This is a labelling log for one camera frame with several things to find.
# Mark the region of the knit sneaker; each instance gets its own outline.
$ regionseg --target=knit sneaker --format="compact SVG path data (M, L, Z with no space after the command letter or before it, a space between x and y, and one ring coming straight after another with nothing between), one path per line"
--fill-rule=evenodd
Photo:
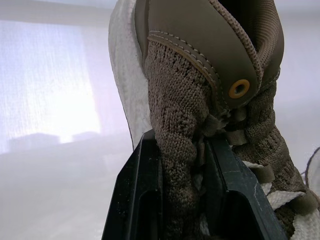
M287 236L320 239L319 199L275 126L284 39L273 0L119 0L109 34L133 145L152 127L161 151L165 239L218 238L194 174L203 137L217 133L256 174Z

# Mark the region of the clamp jaw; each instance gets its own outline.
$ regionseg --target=clamp jaw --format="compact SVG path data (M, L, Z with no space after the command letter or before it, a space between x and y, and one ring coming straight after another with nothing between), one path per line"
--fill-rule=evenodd
M287 240L256 176L222 136L204 140L208 228L227 239ZM154 131L120 171L101 240L163 240L163 180Z

